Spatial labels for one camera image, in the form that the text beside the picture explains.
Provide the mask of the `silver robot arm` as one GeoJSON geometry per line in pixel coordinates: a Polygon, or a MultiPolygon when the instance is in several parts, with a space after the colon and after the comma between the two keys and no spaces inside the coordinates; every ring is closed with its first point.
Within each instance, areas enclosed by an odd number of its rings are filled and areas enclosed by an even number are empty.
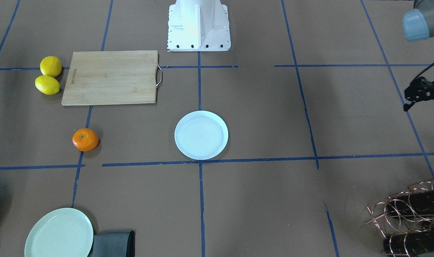
{"type": "Polygon", "coordinates": [[[434,37],[434,0],[415,0],[413,9],[403,15],[404,37],[409,42],[434,37]]]}

